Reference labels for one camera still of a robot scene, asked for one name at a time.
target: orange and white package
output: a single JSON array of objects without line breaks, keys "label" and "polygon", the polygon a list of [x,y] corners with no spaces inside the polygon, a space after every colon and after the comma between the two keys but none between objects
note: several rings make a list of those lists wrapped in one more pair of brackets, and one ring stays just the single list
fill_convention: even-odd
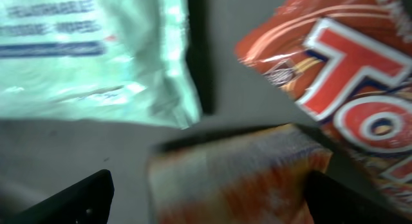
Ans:
[{"label": "orange and white package", "polygon": [[312,224],[307,176],[332,152],[292,125],[157,158],[149,185],[160,224]]},{"label": "orange and white package", "polygon": [[289,0],[236,51],[412,218],[412,22],[401,0]]}]

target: light green package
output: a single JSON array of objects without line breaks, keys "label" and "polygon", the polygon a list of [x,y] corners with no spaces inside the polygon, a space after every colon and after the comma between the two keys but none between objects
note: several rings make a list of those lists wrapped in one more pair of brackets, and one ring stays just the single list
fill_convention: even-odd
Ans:
[{"label": "light green package", "polygon": [[185,0],[1,0],[0,118],[186,128]]}]

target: blurry package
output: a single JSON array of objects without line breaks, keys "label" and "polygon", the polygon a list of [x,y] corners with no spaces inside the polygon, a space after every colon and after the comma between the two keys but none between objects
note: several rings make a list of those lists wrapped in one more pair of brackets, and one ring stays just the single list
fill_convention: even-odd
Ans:
[{"label": "blurry package", "polygon": [[412,218],[412,22],[401,0],[289,0],[237,53]]},{"label": "blurry package", "polygon": [[0,118],[189,127],[186,0],[1,0]]},{"label": "blurry package", "polygon": [[160,224],[313,223],[303,197],[332,152],[287,125],[159,157],[149,185]]}]

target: plastic packaging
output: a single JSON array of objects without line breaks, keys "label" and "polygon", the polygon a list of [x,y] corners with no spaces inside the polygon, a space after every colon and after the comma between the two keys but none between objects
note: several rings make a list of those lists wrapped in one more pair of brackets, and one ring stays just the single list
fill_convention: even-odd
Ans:
[{"label": "plastic packaging", "polygon": [[289,0],[237,53],[412,218],[412,22],[401,0]]},{"label": "plastic packaging", "polygon": [[185,0],[2,0],[0,118],[186,128]]},{"label": "plastic packaging", "polygon": [[331,156],[287,125],[156,158],[149,184],[158,222],[311,224],[304,185]]}]

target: gray surface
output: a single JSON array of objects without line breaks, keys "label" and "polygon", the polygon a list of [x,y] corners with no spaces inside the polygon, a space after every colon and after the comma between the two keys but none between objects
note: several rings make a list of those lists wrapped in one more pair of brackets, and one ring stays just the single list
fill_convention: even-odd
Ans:
[{"label": "gray surface", "polygon": [[[3,215],[19,212],[100,169],[109,169],[116,189],[109,223],[149,223],[145,165],[161,143],[242,127],[288,122],[315,126],[285,94],[239,64],[233,54],[236,42],[266,21],[284,0],[203,2],[208,5],[206,32],[213,77],[201,83],[202,94],[207,85],[213,87],[210,90],[215,114],[185,131],[88,121],[2,121],[0,212]],[[351,170],[345,158],[334,157],[330,172],[347,186],[370,198],[376,197],[370,185],[359,183],[359,173]]]}]

